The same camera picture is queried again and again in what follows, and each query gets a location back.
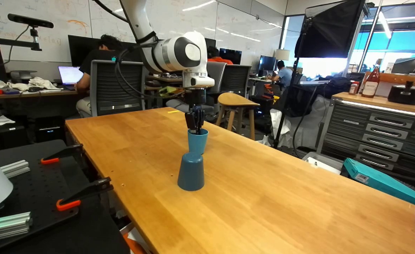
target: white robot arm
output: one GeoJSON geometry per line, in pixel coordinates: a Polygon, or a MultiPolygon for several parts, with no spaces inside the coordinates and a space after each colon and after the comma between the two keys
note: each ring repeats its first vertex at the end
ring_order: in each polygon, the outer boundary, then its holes
{"type": "Polygon", "coordinates": [[[207,52],[204,36],[192,31],[180,36],[159,41],[145,12],[146,0],[120,0],[122,11],[142,46],[145,63],[152,72],[182,72],[183,87],[210,87],[214,80],[207,76],[207,52]]]}

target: laptop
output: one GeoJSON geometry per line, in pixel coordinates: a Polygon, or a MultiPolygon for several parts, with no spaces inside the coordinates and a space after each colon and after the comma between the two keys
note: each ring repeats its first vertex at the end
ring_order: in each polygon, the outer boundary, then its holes
{"type": "Polygon", "coordinates": [[[57,66],[57,72],[60,74],[63,89],[74,89],[74,84],[83,76],[79,66],[57,66]]]}

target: blue cup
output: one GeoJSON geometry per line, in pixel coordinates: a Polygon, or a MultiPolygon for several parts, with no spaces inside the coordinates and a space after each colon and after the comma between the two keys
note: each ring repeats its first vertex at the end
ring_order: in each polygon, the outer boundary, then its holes
{"type": "Polygon", "coordinates": [[[203,155],[206,149],[206,141],[207,141],[207,129],[200,129],[200,134],[196,134],[192,129],[187,129],[187,138],[189,138],[189,152],[194,155],[203,155]]]}
{"type": "Polygon", "coordinates": [[[197,190],[204,186],[203,156],[190,152],[182,155],[177,184],[184,190],[197,190]]]}

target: wooden stool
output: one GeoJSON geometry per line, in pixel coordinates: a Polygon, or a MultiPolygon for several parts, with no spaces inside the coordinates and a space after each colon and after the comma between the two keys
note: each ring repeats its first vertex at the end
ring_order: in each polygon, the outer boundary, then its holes
{"type": "Polygon", "coordinates": [[[218,96],[218,105],[220,111],[217,115],[216,124],[220,125],[223,113],[228,111],[228,118],[227,118],[227,129],[232,129],[234,124],[234,117],[235,111],[238,113],[238,127],[241,128],[241,117],[242,117],[242,110],[248,108],[249,113],[249,138],[254,139],[255,132],[254,132],[254,107],[258,107],[259,104],[255,101],[251,101],[240,94],[235,93],[221,93],[218,96]]]}

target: teal object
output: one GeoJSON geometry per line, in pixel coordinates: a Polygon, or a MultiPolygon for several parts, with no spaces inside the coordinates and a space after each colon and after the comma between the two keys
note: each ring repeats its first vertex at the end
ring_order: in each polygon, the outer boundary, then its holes
{"type": "Polygon", "coordinates": [[[204,186],[203,156],[192,152],[182,155],[177,184],[184,190],[197,190],[204,186]]]}
{"type": "Polygon", "coordinates": [[[350,177],[415,204],[415,189],[351,158],[344,161],[350,177]]]}
{"type": "Polygon", "coordinates": [[[187,139],[189,139],[189,152],[194,155],[203,155],[207,142],[207,129],[200,129],[200,134],[196,134],[192,129],[187,129],[187,139]]]}

